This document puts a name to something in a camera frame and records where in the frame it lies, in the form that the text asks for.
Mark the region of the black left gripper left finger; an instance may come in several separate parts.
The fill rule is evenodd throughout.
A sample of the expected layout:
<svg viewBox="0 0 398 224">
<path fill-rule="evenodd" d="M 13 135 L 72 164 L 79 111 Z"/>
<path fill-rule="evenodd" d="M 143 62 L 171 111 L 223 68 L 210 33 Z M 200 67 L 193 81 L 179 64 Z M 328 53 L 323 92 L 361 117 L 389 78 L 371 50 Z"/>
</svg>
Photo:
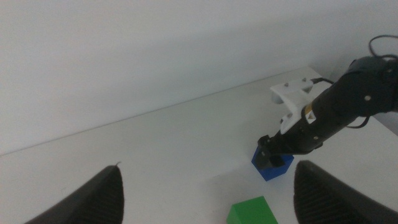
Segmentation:
<svg viewBox="0 0 398 224">
<path fill-rule="evenodd" d="M 107 166 L 56 205 L 29 220 L 30 224 L 122 224 L 124 189 L 117 165 Z"/>
</svg>

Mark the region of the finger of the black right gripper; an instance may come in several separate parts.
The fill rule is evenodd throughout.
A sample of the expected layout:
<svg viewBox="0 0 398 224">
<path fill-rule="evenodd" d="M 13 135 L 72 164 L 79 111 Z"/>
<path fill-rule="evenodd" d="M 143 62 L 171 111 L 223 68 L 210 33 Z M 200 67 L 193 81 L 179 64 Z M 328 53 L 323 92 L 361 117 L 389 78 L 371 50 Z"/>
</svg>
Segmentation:
<svg viewBox="0 0 398 224">
<path fill-rule="evenodd" d="M 285 165 L 280 155 L 272 155 L 269 151 L 261 149 L 256 156 L 256 167 L 263 169 L 278 168 Z"/>
</svg>

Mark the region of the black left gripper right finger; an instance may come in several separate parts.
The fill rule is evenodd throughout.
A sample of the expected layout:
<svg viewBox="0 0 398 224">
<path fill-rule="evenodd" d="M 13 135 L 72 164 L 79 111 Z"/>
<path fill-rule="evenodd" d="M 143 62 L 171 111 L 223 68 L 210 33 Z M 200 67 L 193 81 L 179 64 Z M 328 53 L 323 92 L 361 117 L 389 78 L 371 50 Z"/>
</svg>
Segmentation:
<svg viewBox="0 0 398 224">
<path fill-rule="evenodd" d="M 294 210 L 304 224 L 397 224 L 397 212 L 358 192 L 310 161 L 294 177 Z"/>
</svg>

